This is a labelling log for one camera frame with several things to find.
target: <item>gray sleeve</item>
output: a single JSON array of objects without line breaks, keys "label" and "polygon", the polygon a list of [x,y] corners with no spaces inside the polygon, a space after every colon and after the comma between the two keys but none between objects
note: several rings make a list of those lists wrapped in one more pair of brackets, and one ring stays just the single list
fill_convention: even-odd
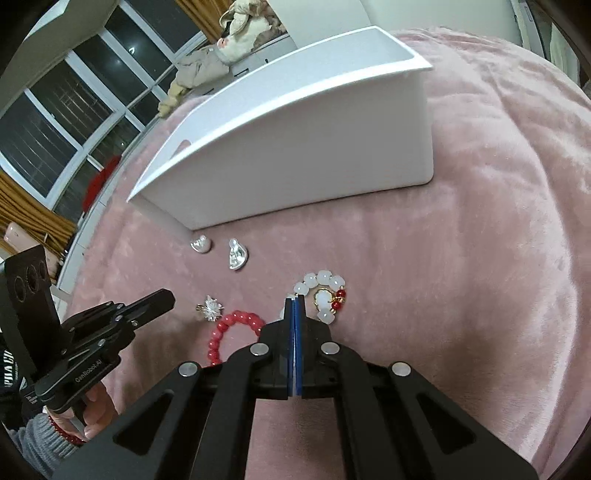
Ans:
[{"label": "gray sleeve", "polygon": [[45,478],[51,477],[63,459],[78,450],[56,432],[44,413],[18,431],[9,430],[8,434],[25,460]]}]

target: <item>white bead bracelet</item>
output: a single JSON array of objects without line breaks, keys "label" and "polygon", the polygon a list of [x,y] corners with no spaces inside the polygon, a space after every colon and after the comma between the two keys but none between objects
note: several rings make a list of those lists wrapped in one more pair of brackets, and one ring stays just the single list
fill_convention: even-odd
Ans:
[{"label": "white bead bracelet", "polygon": [[[294,295],[288,298],[294,299],[296,295],[307,296],[312,289],[314,292],[314,305],[318,309],[317,317],[320,321],[330,324],[335,319],[335,314],[342,308],[347,297],[345,291],[345,279],[340,275],[333,275],[329,270],[320,270],[317,274],[307,273],[304,281],[294,285]],[[285,309],[281,310],[280,319],[284,317]]]}]

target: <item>red cloth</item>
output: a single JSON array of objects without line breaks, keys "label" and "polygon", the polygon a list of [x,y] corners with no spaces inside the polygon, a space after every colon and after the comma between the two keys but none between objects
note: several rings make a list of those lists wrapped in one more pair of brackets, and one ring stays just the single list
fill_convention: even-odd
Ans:
[{"label": "red cloth", "polygon": [[86,213],[92,206],[92,204],[96,200],[96,196],[100,193],[101,189],[109,180],[109,177],[113,173],[115,167],[121,161],[121,155],[115,155],[113,158],[109,160],[107,166],[103,168],[95,178],[92,179],[90,184],[88,185],[88,189],[86,190],[86,196],[84,197],[84,201],[82,201],[82,212]]}]

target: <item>silver charm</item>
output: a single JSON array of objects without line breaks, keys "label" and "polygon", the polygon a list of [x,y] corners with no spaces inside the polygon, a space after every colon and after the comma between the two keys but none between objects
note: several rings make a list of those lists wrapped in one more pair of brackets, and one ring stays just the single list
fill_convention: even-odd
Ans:
[{"label": "silver charm", "polygon": [[222,304],[217,301],[217,299],[211,298],[209,295],[205,298],[204,305],[197,305],[195,307],[203,318],[205,318],[208,322],[215,322],[218,318],[222,317]]},{"label": "silver charm", "polygon": [[248,260],[248,250],[238,240],[230,240],[230,270],[240,270]]},{"label": "silver charm", "polygon": [[206,254],[212,247],[212,241],[206,237],[205,235],[201,235],[196,240],[193,240],[191,243],[191,248],[200,254]]}]

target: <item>jewelry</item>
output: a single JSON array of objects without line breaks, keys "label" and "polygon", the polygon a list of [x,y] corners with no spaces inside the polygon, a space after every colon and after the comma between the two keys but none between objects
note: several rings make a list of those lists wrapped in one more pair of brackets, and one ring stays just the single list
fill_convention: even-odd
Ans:
[{"label": "jewelry", "polygon": [[240,270],[248,260],[248,250],[235,238],[230,239],[230,270]]},{"label": "jewelry", "polygon": [[212,241],[205,235],[200,235],[199,238],[193,240],[189,245],[196,252],[206,254],[212,248]]},{"label": "jewelry", "polygon": [[205,298],[203,305],[197,305],[195,307],[208,322],[215,322],[222,316],[222,304],[217,299],[211,298],[209,295]]},{"label": "jewelry", "polygon": [[210,366],[219,365],[222,363],[220,359],[220,341],[223,338],[223,334],[234,325],[236,322],[248,325],[255,335],[258,337],[261,334],[261,328],[265,325],[265,322],[256,313],[247,313],[236,310],[230,315],[224,315],[220,320],[215,330],[212,332],[212,338],[209,341],[209,350],[207,351],[207,358],[209,358]]},{"label": "jewelry", "polygon": [[[294,293],[304,297],[312,291],[314,292],[314,305],[318,309],[317,317],[326,324],[335,320],[335,314],[343,307],[347,298],[345,290],[345,279],[340,275],[333,275],[330,270],[320,270],[317,274],[307,273],[304,275],[304,281],[294,285]],[[295,299],[295,295],[288,295],[288,298]],[[282,319],[285,314],[285,308],[281,311],[279,317]]]},{"label": "jewelry", "polygon": [[53,429],[57,432],[57,434],[63,438],[64,440],[66,440],[67,442],[71,443],[72,445],[76,445],[77,447],[81,447],[82,445],[85,444],[85,441],[82,439],[79,439],[77,436],[72,435],[68,432],[66,432],[65,430],[63,430],[57,423],[56,421],[52,418],[51,415],[47,415],[49,417],[49,423],[51,423],[51,426],[53,427]]}]

